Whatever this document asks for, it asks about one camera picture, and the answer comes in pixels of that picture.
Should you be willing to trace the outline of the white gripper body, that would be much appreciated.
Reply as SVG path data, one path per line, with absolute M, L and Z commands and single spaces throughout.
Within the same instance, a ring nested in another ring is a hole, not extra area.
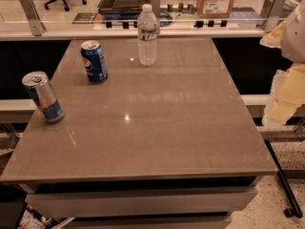
M 281 38 L 282 56 L 292 62 L 305 62 L 305 0 L 288 16 Z

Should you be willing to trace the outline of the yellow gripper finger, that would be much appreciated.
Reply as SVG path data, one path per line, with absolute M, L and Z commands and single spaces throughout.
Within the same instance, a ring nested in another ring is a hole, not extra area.
M 281 22 L 279 25 L 277 25 L 271 32 L 264 35 L 260 41 L 259 44 L 261 46 L 267 47 L 267 48 L 281 48 L 281 37 L 284 30 L 285 21 Z
M 262 123 L 267 128 L 279 128 L 304 104 L 305 65 L 294 63 L 287 71 L 276 71 Z

